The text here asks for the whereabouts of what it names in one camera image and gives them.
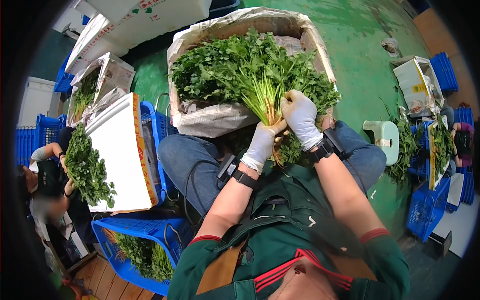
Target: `green jacket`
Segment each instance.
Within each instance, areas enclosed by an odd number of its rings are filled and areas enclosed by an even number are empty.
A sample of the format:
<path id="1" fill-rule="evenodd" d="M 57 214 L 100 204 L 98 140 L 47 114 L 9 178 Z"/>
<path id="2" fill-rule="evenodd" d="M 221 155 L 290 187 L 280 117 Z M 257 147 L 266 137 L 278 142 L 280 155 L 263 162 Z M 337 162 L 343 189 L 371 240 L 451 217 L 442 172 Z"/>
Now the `green jacket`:
<path id="1" fill-rule="evenodd" d="M 408 265 L 396 240 L 385 229 L 357 239 L 333 218 L 313 168 L 292 165 L 283 172 L 265 164 L 263 187 L 255 195 L 251 218 L 222 238 L 201 236 L 183 251 L 168 289 L 168 299 L 267 299 L 289 266 L 307 257 L 324 270 L 340 299 L 402 299 L 409 291 Z M 283 204 L 265 204 L 269 199 Z M 311 242 L 316 236 L 322 245 Z M 195 295 L 206 268 L 229 246 L 248 237 L 232 284 Z M 377 281 L 339 274 L 325 249 L 363 259 Z"/>

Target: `wrist strap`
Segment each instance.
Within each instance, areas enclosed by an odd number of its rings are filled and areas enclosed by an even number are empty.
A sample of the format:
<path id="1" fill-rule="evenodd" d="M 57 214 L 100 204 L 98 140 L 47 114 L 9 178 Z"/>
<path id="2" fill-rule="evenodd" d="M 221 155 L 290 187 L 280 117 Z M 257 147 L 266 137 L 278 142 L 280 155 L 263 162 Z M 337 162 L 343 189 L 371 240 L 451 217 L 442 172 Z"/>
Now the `wrist strap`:
<path id="1" fill-rule="evenodd" d="M 308 159 L 312 163 L 318 163 L 322 158 L 328 158 L 332 153 L 334 153 L 333 147 L 330 145 L 328 139 L 323 139 L 317 145 L 318 150 L 315 152 L 308 153 Z"/>
<path id="2" fill-rule="evenodd" d="M 248 186 L 252 190 L 255 190 L 258 186 L 258 182 L 255 179 L 240 170 L 236 170 L 235 173 L 233 173 L 233 178 L 235 178 L 237 182 Z"/>

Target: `white glove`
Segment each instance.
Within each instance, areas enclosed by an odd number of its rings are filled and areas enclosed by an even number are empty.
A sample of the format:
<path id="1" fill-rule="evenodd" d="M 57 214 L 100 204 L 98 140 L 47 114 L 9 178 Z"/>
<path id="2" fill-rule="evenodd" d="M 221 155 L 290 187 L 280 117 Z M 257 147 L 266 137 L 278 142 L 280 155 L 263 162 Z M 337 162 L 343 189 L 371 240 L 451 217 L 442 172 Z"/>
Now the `white glove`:
<path id="1" fill-rule="evenodd" d="M 258 123 L 250 147 L 240 161 L 249 168 L 256 170 L 260 175 L 264 169 L 265 161 L 272 156 L 275 136 L 286 127 L 285 120 L 273 126 L 265 126 L 262 122 Z"/>
<path id="2" fill-rule="evenodd" d="M 304 151 L 312 149 L 323 139 L 323 133 L 315 126 L 317 107 L 302 92 L 290 90 L 285 93 L 285 98 L 280 100 L 280 107 L 283 118 L 300 140 Z"/>

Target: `person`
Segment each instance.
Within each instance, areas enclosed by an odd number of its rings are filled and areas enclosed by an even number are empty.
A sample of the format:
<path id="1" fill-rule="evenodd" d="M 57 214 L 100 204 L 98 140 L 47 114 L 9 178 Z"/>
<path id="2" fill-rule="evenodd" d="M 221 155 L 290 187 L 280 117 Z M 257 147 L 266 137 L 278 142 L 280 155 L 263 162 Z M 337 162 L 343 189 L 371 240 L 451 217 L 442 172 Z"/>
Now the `person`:
<path id="1" fill-rule="evenodd" d="M 450 165 L 445 172 L 447 176 L 452 177 L 456 168 L 472 165 L 474 130 L 470 124 L 455 122 L 454 110 L 448 105 L 442 108 L 440 115 L 447 117 L 448 129 L 452 132 L 454 152 L 450 156 Z"/>
<path id="2" fill-rule="evenodd" d="M 238 170 L 252 188 L 230 178 L 219 191 L 217 149 L 200 138 L 170 135 L 158 159 L 186 198 L 205 215 L 183 250 L 169 299 L 401 299 L 409 290 L 408 265 L 366 191 L 382 174 L 385 153 L 344 122 L 335 133 L 351 156 L 336 154 L 304 168 L 272 168 L 275 136 L 288 125 L 304 151 L 324 136 L 317 109 L 301 92 L 281 100 L 284 121 L 257 125 Z M 329 127 L 324 118 L 322 129 Z"/>
<path id="3" fill-rule="evenodd" d="M 80 239 L 95 243 L 88 204 L 81 201 L 65 166 L 65 153 L 74 130 L 72 127 L 61 129 L 57 143 L 49 143 L 32 153 L 29 167 L 18 165 L 17 183 L 27 215 L 44 224 L 55 224 L 67 211 Z M 58 158 L 61 168 L 56 160 L 50 159 L 53 156 Z"/>

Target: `plastic stool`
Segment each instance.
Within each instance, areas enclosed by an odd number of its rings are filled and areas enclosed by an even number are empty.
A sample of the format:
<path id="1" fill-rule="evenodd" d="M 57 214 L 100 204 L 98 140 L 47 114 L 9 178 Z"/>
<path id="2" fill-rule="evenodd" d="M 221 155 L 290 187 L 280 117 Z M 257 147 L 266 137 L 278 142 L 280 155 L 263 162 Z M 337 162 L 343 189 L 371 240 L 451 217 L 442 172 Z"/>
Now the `plastic stool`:
<path id="1" fill-rule="evenodd" d="M 375 145 L 387 155 L 387 166 L 398 160 L 398 128 L 390 121 L 364 121 L 363 130 L 373 131 Z"/>

